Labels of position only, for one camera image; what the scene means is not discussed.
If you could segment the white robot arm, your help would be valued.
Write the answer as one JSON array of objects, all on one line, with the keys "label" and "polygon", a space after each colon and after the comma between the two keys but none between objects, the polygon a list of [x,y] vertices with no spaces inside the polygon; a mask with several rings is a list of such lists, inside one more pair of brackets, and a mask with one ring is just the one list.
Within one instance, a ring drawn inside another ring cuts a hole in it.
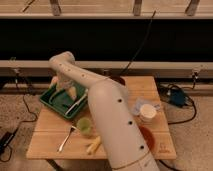
[{"label": "white robot arm", "polygon": [[88,106],[113,171],[160,171],[128,107],[122,84],[75,65],[72,53],[49,60],[55,71],[88,89]]}]

